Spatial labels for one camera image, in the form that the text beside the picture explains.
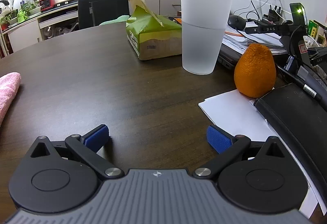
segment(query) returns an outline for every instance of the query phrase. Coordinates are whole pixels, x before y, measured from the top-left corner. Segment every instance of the orange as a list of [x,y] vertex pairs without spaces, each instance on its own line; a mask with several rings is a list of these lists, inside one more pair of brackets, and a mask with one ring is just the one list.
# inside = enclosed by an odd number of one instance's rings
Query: orange
[[234,81],[238,91],[251,98],[269,92],[276,82],[275,63],[269,48],[250,44],[235,67]]

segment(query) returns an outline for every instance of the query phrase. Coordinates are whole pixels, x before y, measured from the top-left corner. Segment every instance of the black leather folder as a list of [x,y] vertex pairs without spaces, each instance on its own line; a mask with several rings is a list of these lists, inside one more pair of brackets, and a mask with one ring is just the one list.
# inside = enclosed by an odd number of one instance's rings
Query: black leather folder
[[254,106],[291,148],[327,205],[327,112],[293,83],[273,89]]

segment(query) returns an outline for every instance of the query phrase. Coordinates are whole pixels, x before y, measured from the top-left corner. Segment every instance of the black chair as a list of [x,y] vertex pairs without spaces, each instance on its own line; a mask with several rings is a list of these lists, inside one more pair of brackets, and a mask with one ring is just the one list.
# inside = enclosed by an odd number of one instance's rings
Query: black chair
[[128,0],[78,0],[80,29],[95,27],[122,15],[130,15]]

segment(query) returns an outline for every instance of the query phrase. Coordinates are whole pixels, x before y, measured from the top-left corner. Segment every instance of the dark brown tabletop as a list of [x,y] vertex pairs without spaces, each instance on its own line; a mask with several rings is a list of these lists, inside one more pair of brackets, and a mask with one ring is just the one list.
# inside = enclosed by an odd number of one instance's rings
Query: dark brown tabletop
[[211,159],[209,119],[198,106],[235,89],[217,64],[206,76],[182,67],[181,55],[140,61],[125,24],[80,30],[0,60],[0,76],[19,72],[21,86],[0,128],[0,222],[14,211],[8,181],[37,136],[51,141],[106,124],[111,150],[98,153],[129,168],[188,168]]

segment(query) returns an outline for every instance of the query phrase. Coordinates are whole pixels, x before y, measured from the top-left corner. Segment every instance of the pink cloth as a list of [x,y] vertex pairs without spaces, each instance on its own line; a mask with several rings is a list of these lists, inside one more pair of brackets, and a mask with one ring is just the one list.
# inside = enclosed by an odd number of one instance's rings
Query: pink cloth
[[20,80],[19,73],[9,73],[0,78],[0,125],[17,94]]

